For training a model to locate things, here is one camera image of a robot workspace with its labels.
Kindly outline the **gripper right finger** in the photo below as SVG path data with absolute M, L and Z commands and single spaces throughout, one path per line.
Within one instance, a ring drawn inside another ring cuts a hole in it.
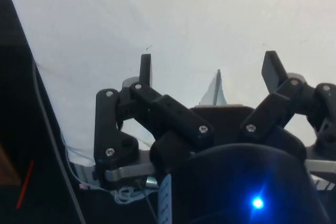
M 240 141 L 307 158 L 302 141 L 285 130 L 292 117 L 300 114 L 306 116 L 317 136 L 311 153 L 335 158 L 335 85 L 309 86 L 285 70 L 275 51 L 265 53 L 261 74 L 269 94 L 241 124 Z

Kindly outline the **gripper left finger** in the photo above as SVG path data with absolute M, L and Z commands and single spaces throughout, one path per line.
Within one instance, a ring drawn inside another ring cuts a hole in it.
M 142 54 L 136 80 L 121 91 L 103 89 L 96 94 L 93 156 L 97 175 L 110 176 L 140 159 L 136 138 L 121 130 L 129 119 L 154 136 L 149 160 L 160 173 L 185 160 L 191 151 L 213 144 L 212 125 L 171 96 L 154 90 L 151 70 L 151 55 Z

